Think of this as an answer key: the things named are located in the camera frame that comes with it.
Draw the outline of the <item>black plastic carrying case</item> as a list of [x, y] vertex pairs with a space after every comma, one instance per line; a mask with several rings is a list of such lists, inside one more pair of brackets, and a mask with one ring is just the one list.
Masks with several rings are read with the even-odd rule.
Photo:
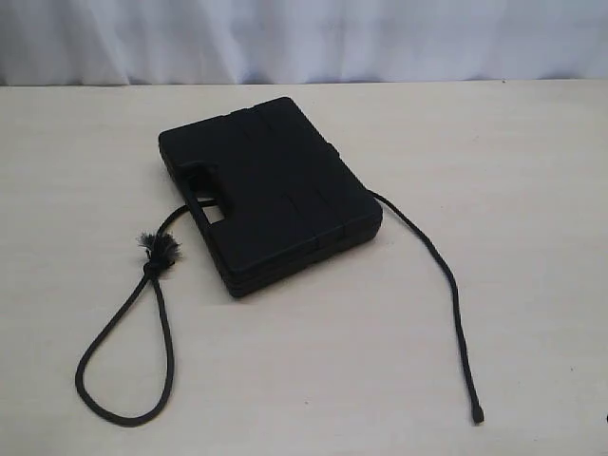
[[158, 141], [233, 297], [365, 243], [382, 223], [379, 203], [289, 97]]

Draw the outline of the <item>white backdrop curtain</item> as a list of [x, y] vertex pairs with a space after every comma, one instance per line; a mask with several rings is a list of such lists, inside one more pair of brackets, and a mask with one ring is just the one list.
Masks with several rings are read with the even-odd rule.
[[6, 86], [603, 78], [603, 1], [5, 1]]

